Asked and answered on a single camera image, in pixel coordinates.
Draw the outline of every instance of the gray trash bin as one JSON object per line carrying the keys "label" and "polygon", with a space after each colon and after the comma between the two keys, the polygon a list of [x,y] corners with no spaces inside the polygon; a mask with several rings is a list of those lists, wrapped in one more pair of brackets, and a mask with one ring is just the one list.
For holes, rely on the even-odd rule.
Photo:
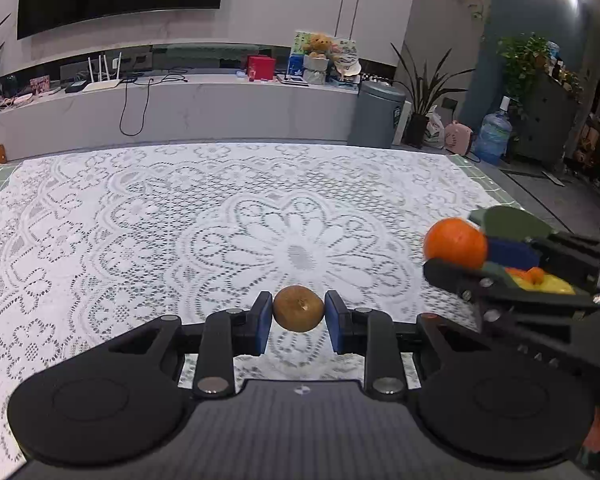
{"label": "gray trash bin", "polygon": [[387,83],[363,82],[347,144],[390,148],[405,98],[402,90]]}

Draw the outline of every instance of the floral lace pattern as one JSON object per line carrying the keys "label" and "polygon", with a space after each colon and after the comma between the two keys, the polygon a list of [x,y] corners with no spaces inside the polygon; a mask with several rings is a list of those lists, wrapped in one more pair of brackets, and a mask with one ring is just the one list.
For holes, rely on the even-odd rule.
{"label": "floral lace pattern", "polygon": [[[261,290],[337,290],[412,321],[472,324],[424,282],[435,221],[495,204],[441,155],[300,144],[182,144],[28,160],[0,193],[0,478],[22,462],[6,420],[26,377],[165,313],[200,322]],[[195,359],[181,383],[190,384]],[[360,378],[324,323],[275,323],[236,378]]]}

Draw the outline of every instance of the white bottle cap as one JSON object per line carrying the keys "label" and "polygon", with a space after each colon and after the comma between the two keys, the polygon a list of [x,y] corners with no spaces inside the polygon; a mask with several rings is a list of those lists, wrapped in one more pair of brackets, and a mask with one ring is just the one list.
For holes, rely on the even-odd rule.
{"label": "white bottle cap", "polygon": [[510,97],[504,96],[502,98],[502,102],[500,103],[500,110],[504,110],[505,112],[509,110],[509,102],[511,101]]}

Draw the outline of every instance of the water bottle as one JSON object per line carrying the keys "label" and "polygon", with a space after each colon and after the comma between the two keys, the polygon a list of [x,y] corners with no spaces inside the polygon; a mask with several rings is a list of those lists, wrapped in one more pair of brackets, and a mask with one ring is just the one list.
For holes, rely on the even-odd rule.
{"label": "water bottle", "polygon": [[497,164],[500,161],[500,155],[507,149],[509,136],[513,129],[507,120],[509,101],[511,101],[510,98],[503,97],[500,109],[484,118],[478,139],[472,149],[475,155],[490,164]]}

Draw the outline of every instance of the white router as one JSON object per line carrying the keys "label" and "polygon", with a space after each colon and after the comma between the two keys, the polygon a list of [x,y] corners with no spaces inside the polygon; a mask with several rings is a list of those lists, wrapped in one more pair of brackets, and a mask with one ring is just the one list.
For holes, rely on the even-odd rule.
{"label": "white router", "polygon": [[91,92],[94,90],[104,90],[107,88],[113,88],[115,86],[118,86],[118,83],[120,83],[120,61],[122,60],[122,52],[120,52],[120,54],[118,54],[118,70],[116,72],[116,78],[115,79],[111,79],[109,76],[109,67],[107,65],[107,56],[104,55],[104,70],[106,72],[107,75],[107,79],[103,80],[102,79],[102,57],[103,56],[98,56],[98,80],[94,81],[93,79],[93,69],[91,68],[91,57],[88,58],[89,60],[89,73],[91,74],[91,82],[84,87],[84,90],[82,90],[83,92]]}

